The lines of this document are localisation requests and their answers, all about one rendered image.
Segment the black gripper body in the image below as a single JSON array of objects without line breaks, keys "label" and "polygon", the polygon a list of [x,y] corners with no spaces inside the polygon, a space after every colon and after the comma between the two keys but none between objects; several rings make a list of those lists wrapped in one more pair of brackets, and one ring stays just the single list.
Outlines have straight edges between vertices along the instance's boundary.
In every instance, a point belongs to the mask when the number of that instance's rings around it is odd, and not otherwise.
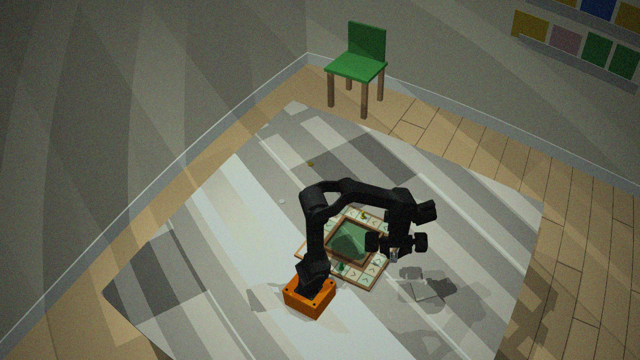
[{"label": "black gripper body", "polygon": [[409,232],[406,234],[394,234],[389,228],[388,236],[383,235],[382,238],[378,238],[378,236],[379,231],[366,231],[366,252],[378,252],[379,245],[381,246],[380,251],[388,251],[389,248],[412,249],[413,245],[414,251],[417,253],[425,253],[428,249],[428,235],[426,232],[414,232],[413,239],[413,235],[409,235]]}]

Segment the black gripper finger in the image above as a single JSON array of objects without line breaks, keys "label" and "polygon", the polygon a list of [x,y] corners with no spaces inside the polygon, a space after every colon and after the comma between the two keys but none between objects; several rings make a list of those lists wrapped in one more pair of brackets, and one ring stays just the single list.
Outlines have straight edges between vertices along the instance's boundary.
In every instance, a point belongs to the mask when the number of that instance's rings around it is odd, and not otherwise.
[{"label": "black gripper finger", "polygon": [[404,249],[404,248],[400,247],[398,249],[398,258],[397,259],[400,259],[401,257],[406,256],[406,255],[409,255],[412,252],[413,252],[412,248],[411,249]]},{"label": "black gripper finger", "polygon": [[387,257],[387,259],[390,259],[390,247],[388,248],[388,250],[380,250],[379,252],[383,255],[385,255]]}]

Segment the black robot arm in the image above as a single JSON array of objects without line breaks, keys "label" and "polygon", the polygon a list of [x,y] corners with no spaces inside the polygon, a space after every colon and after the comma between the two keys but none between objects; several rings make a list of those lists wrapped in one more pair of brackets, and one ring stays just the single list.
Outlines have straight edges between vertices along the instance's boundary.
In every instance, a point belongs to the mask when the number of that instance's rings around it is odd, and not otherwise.
[{"label": "black robot arm", "polygon": [[[340,192],[341,196],[329,206],[323,193]],[[298,199],[305,216],[307,253],[295,265],[298,285],[294,292],[314,300],[329,277],[331,264],[324,249],[324,224],[351,203],[384,208],[384,223],[394,234],[409,232],[411,222],[416,226],[437,219],[434,199],[416,203],[407,187],[385,189],[353,180],[323,180],[300,191]]]}]

